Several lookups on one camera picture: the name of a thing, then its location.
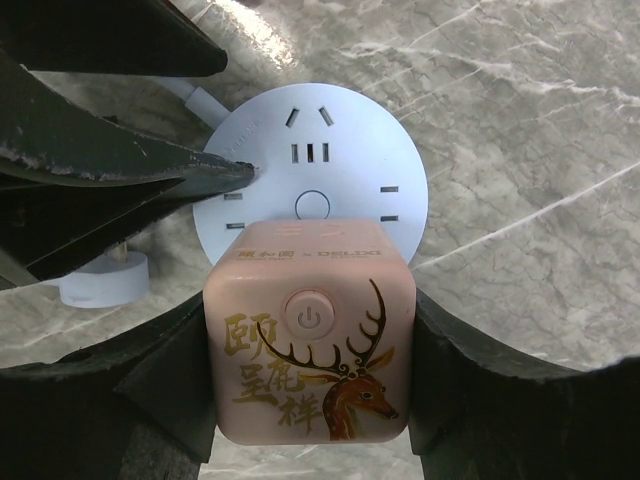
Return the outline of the round blue power socket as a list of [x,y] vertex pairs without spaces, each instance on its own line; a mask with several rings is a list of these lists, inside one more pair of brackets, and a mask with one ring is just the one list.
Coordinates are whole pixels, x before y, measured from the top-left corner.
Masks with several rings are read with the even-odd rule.
[[401,123],[360,93],[319,83],[267,91],[222,120],[204,150],[255,172],[248,186],[193,207],[211,263],[265,220],[369,219],[405,260],[418,250],[429,204],[423,161]]

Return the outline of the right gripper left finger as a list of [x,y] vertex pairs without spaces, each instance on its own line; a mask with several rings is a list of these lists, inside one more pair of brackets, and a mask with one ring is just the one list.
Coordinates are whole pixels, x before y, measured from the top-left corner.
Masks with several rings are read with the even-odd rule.
[[203,298],[1,371],[4,479],[195,479],[216,414]]

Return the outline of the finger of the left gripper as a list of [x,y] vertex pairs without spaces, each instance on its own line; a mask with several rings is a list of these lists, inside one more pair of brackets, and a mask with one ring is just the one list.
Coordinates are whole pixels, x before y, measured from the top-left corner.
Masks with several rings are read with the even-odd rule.
[[170,1],[3,1],[1,51],[33,71],[208,77],[227,53]]
[[100,118],[1,56],[1,287],[65,276],[175,210],[249,185],[249,163]]

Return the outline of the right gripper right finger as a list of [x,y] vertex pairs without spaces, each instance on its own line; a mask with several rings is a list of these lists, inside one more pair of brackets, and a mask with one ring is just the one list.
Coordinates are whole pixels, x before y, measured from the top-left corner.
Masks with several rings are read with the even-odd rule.
[[409,434],[426,479],[636,479],[639,360],[578,371],[417,294]]

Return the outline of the pink cube plug adapter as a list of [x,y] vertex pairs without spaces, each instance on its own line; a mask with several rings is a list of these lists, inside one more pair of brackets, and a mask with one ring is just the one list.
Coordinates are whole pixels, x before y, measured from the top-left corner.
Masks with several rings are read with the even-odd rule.
[[215,264],[203,301],[230,441],[380,443],[405,429],[416,286],[379,223],[253,223]]

